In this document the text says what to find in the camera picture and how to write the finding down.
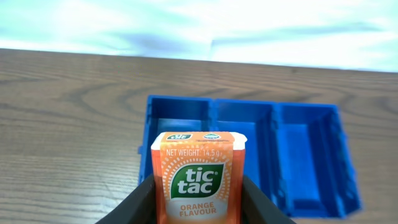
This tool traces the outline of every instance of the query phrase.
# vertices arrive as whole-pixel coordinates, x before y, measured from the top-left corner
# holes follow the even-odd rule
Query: blue bin
[[[286,215],[344,218],[361,208],[335,105],[149,96],[146,115],[140,183],[160,133],[236,131],[248,138],[244,174]]]

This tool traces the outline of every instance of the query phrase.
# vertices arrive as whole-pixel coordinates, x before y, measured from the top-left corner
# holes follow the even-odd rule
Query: blue tray
[[[361,208],[335,105],[149,96],[140,183],[165,131],[244,134],[244,174],[290,217],[344,218]]]

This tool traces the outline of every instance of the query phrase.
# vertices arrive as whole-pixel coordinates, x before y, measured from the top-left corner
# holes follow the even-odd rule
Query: blue container
[[[244,174],[290,217],[344,218],[361,207],[334,105],[150,96],[140,183],[152,173],[150,146],[165,131],[244,134]]]

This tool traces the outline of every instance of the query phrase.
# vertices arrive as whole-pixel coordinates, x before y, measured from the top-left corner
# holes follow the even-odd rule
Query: wood grain
[[[148,94],[340,106],[364,210],[398,220],[398,74],[0,50],[0,223],[94,223],[137,184]]]

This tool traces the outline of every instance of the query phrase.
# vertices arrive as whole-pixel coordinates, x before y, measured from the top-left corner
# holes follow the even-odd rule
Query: white plastic sheet
[[[7,0],[0,47],[398,72],[398,1]]]

